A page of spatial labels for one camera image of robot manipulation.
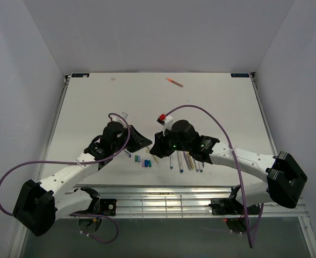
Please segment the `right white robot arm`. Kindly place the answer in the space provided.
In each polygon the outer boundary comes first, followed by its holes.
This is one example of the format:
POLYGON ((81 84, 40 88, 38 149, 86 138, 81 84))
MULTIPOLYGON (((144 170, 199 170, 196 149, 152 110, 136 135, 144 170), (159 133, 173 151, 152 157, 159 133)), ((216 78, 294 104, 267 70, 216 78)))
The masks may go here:
POLYGON ((297 206, 307 176, 291 154, 265 155, 231 149, 217 138, 200 135, 187 120, 174 121, 171 116, 158 119, 158 123, 163 130, 155 134, 151 154, 162 159, 175 151, 188 152, 200 163, 233 168, 260 180, 247 187, 238 185, 227 200, 219 201, 219 206, 229 205, 234 213, 270 202, 288 209, 297 206))

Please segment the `blue corner label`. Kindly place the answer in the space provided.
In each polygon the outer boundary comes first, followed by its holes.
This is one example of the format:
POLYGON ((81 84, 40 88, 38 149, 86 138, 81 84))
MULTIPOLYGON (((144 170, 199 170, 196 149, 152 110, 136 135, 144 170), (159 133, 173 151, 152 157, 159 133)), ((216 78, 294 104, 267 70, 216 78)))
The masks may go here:
POLYGON ((248 77, 250 77, 250 75, 248 73, 231 73, 231 77, 248 78, 248 77))
POLYGON ((73 73, 71 74, 72 78, 88 78, 90 76, 89 73, 73 73))

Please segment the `lavender acrylic marker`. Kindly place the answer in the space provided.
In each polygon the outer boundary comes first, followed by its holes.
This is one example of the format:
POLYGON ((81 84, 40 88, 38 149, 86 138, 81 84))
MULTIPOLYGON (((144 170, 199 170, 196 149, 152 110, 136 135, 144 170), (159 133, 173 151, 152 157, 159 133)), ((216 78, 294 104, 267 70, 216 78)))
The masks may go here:
POLYGON ((198 163, 194 158, 193 158, 193 162, 194 162, 196 172, 199 172, 198 163))

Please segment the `right blue corner label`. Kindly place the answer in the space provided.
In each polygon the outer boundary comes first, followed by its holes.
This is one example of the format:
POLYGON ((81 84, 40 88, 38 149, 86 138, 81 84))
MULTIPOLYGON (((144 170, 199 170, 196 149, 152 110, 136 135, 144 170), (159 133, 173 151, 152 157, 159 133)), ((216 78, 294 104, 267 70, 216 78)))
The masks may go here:
POLYGON ((248 73, 231 73, 231 77, 248 78, 248 77, 250 77, 250 75, 248 73))

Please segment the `aluminium frame rail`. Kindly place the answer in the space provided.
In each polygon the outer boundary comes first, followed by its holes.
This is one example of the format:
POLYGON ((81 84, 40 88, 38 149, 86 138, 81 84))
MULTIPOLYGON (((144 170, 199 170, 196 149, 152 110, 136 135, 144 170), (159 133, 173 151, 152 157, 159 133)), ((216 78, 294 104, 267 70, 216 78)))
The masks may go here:
MULTIPOLYGON (((92 188, 100 199, 116 199, 116 218, 210 218, 212 198, 227 198, 229 187, 131 187, 100 186, 92 188)), ((71 214, 96 218, 101 216, 71 214)))

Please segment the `yellow highlighter pen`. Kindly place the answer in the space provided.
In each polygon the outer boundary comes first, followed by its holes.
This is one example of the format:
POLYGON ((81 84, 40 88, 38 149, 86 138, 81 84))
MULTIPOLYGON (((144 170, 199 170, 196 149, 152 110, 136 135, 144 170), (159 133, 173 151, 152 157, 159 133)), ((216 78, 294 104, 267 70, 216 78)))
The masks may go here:
POLYGON ((189 164, 190 164, 191 170, 194 170, 195 166, 194 166, 193 159, 192 159, 191 155, 189 154, 189 152, 187 153, 187 157, 189 159, 189 164))

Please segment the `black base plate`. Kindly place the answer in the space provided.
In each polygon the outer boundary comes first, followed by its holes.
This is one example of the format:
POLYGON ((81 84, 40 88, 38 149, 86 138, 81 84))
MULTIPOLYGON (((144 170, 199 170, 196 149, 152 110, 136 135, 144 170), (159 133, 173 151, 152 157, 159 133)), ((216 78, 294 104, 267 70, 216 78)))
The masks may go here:
POLYGON ((213 215, 244 215, 244 207, 235 198, 212 198, 209 204, 213 215))
POLYGON ((95 216, 115 216, 117 208, 116 199, 92 200, 86 210, 76 211, 74 214, 89 214, 95 216))

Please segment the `blue cap white marker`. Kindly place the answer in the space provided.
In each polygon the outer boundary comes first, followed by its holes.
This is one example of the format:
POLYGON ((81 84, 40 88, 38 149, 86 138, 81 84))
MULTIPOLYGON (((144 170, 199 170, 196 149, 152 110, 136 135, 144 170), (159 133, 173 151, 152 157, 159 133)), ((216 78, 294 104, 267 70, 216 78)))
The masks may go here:
POLYGON ((178 160, 178 166, 179 166, 179 171, 182 173, 184 172, 184 168, 183 168, 183 161, 182 161, 182 156, 181 156, 181 152, 177 152, 177 160, 178 160))

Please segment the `left blue corner label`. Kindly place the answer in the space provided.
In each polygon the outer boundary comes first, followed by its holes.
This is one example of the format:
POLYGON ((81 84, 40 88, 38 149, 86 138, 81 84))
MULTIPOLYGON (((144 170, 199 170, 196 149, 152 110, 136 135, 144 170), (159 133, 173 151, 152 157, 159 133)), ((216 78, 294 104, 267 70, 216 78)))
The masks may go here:
POLYGON ((73 73, 71 74, 72 78, 88 78, 90 76, 89 73, 73 73))

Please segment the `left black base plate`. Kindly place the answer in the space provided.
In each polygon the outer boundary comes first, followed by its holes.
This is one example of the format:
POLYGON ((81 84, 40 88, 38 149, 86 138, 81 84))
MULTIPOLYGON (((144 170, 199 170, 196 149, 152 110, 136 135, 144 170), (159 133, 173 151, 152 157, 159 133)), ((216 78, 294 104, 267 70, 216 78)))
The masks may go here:
POLYGON ((86 210, 76 211, 74 214, 89 214, 95 216, 115 216, 117 208, 116 199, 92 200, 86 210))

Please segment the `yellow slim pen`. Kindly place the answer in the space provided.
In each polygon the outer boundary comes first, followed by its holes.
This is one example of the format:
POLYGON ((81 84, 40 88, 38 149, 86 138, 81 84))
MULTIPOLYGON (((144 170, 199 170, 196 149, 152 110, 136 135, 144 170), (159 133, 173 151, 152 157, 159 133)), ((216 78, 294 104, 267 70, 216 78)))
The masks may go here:
POLYGON ((152 158, 153 158, 153 160, 155 161, 155 163, 156 163, 157 165, 159 165, 159 161, 158 161, 157 157, 156 157, 155 155, 153 155, 153 154, 150 152, 150 147, 147 146, 146 149, 147 149, 147 153, 152 156, 152 158))

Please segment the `orange highlighter pen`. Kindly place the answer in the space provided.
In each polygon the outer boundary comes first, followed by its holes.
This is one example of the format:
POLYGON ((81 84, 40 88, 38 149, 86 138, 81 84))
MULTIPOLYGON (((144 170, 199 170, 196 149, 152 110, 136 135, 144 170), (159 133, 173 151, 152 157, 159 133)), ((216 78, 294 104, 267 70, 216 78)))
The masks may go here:
POLYGON ((181 87, 181 88, 184 87, 183 84, 181 84, 181 83, 179 83, 179 82, 177 82, 177 81, 175 81, 175 80, 173 80, 173 79, 171 79, 171 78, 168 78, 168 77, 167 77, 166 80, 167 80, 168 82, 170 82, 170 83, 173 83, 173 84, 175 84, 175 85, 181 87))

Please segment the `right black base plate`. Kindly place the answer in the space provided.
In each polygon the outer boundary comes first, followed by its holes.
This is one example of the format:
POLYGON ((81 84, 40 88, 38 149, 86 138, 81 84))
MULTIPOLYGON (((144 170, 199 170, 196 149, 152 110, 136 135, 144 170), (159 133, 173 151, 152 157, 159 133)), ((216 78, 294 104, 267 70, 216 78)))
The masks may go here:
POLYGON ((209 204, 213 215, 244 215, 244 207, 235 198, 212 198, 209 204))

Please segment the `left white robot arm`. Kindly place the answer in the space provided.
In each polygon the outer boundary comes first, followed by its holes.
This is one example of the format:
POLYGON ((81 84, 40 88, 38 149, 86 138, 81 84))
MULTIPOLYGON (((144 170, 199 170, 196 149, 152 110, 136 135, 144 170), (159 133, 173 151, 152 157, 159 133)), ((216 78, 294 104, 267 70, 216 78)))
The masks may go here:
POLYGON ((116 153, 124 149, 134 153, 151 144, 152 141, 132 125, 109 122, 103 133, 91 141, 74 164, 39 182, 25 182, 13 216, 39 237, 62 217, 73 213, 97 214, 100 210, 99 193, 90 187, 75 189, 75 185, 105 167, 116 153))

